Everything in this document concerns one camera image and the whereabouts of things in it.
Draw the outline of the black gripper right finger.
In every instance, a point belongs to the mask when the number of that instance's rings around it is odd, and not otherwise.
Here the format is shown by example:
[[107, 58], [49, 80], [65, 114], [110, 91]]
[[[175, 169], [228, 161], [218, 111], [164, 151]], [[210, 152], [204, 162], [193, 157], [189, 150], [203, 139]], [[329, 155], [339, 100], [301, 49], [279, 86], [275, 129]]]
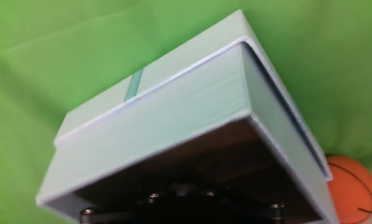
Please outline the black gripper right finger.
[[194, 223], [285, 224], [285, 205], [266, 204], [235, 189], [194, 185], [182, 191], [182, 209]]

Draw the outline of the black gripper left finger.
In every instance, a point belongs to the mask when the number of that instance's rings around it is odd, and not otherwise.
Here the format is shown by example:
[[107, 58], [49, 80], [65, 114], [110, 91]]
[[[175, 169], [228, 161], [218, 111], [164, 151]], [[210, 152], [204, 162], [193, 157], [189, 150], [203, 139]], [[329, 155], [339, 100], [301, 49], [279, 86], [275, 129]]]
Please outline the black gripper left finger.
[[182, 199], [183, 185], [174, 183], [140, 192], [124, 205], [84, 208], [80, 211], [80, 223], [174, 223], [182, 212]]

